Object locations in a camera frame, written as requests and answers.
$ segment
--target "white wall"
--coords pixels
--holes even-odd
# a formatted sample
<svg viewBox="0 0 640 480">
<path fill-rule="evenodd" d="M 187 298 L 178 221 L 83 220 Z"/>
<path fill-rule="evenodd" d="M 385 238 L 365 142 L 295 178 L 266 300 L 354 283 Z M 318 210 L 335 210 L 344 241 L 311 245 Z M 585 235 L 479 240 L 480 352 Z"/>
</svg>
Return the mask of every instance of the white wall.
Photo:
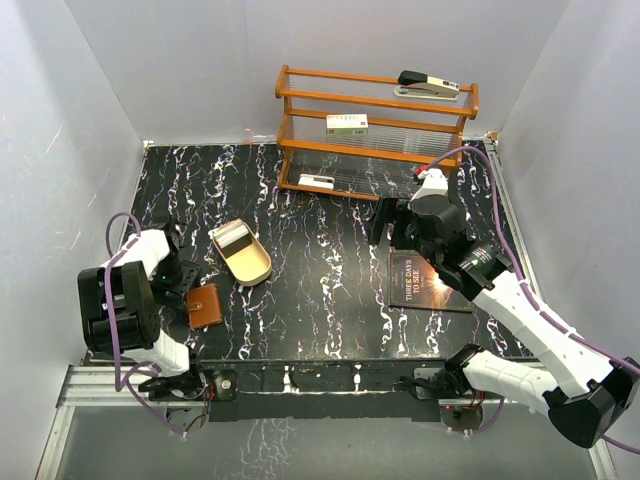
<svg viewBox="0 0 640 480">
<path fill-rule="evenodd" d="M 500 136 L 548 303 L 587 338 L 640 359 L 640 4 L 572 1 Z M 640 447 L 640 398 L 610 431 Z M 640 457 L 610 448 L 621 479 Z"/>
<path fill-rule="evenodd" d="M 142 145 L 63 0 L 0 2 L 0 476 L 33 478 L 67 366 L 76 276 L 106 253 Z"/>
<path fill-rule="evenodd" d="M 566 1 L 66 0 L 143 139 L 274 138 L 283 64 L 480 86 L 467 133 L 500 129 Z"/>
</svg>

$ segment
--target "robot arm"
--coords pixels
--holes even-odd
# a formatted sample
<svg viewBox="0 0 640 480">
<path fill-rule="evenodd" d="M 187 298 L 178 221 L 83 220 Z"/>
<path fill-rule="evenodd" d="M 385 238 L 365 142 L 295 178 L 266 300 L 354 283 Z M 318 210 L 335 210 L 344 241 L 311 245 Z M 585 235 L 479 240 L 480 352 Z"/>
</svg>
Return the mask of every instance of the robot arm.
<svg viewBox="0 0 640 480">
<path fill-rule="evenodd" d="M 467 345 L 445 362 L 445 375 L 434 376 L 434 388 L 459 395 L 470 389 L 495 392 L 547 415 L 566 438 L 585 448 L 629 407 L 640 377 L 543 320 L 522 293 L 510 261 L 469 236 L 464 212 L 446 197 L 383 199 L 371 222 L 370 243 L 377 244 L 384 225 L 393 223 L 392 246 L 419 252 L 446 285 L 503 323 L 547 369 Z M 566 325 L 548 307 L 545 311 Z"/>
<path fill-rule="evenodd" d="M 185 294 L 199 281 L 199 266 L 181 260 L 178 245 L 179 231 L 170 220 L 142 231 L 112 267 L 120 353 L 137 362 L 150 361 L 160 370 L 159 378 L 142 384 L 140 391 L 187 394 L 201 386 L 195 357 L 186 345 L 162 331 L 158 315 L 157 304 L 186 314 Z M 104 286 L 107 263 L 80 272 L 78 291 L 88 348 L 113 355 Z"/>
</svg>

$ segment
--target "leather wallet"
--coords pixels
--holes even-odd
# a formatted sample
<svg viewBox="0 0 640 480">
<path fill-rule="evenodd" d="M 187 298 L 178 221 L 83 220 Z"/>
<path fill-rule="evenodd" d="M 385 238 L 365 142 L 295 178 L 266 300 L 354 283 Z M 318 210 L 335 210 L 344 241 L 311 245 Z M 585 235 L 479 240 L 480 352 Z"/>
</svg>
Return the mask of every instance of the leather wallet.
<svg viewBox="0 0 640 480">
<path fill-rule="evenodd" d="M 224 317 L 218 287 L 210 283 L 189 290 L 187 292 L 187 310 L 191 328 L 203 328 L 222 323 Z"/>
</svg>

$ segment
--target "book cover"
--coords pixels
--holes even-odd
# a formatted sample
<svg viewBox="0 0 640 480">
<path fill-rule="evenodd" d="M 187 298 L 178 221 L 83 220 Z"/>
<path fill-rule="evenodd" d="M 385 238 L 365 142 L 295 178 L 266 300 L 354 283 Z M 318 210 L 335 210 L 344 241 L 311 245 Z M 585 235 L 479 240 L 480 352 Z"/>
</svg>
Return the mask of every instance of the book cover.
<svg viewBox="0 0 640 480">
<path fill-rule="evenodd" d="M 433 267 L 413 251 L 389 254 L 389 306 L 471 311 L 471 302 L 447 287 Z"/>
</svg>

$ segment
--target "wooden shelf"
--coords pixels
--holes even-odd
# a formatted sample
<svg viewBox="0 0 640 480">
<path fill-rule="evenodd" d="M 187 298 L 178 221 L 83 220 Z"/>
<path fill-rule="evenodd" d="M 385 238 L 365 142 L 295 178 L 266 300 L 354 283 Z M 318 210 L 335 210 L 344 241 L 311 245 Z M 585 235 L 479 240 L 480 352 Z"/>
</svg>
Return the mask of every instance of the wooden shelf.
<svg viewBox="0 0 640 480">
<path fill-rule="evenodd" d="M 300 70 L 284 65 L 275 88 L 276 97 L 284 98 L 284 115 L 278 132 L 278 145 L 286 152 L 280 188 L 329 193 L 292 185 L 287 180 L 287 170 L 295 161 L 293 152 L 296 150 L 425 165 L 462 144 L 466 120 L 473 120 L 478 114 L 476 84 L 460 86 L 460 94 L 454 102 L 414 98 L 400 101 L 393 93 L 395 85 L 396 79 L 390 77 Z M 455 116 L 457 122 L 455 125 L 439 125 L 369 116 L 367 135 L 331 136 L 326 133 L 326 117 L 334 112 L 294 109 L 294 98 L 436 113 Z M 460 161 L 458 154 L 444 160 L 441 165 L 457 167 Z M 353 191 L 331 193 L 359 199 L 371 197 Z"/>
<path fill-rule="evenodd" d="M 331 136 L 326 133 L 325 119 L 324 112 L 292 110 L 283 117 L 278 145 L 284 148 L 300 148 L 424 165 L 461 144 L 457 133 L 408 128 L 395 125 L 391 120 L 371 118 L 367 135 Z M 458 160 L 457 158 L 446 159 L 442 165 L 456 167 Z"/>
</svg>

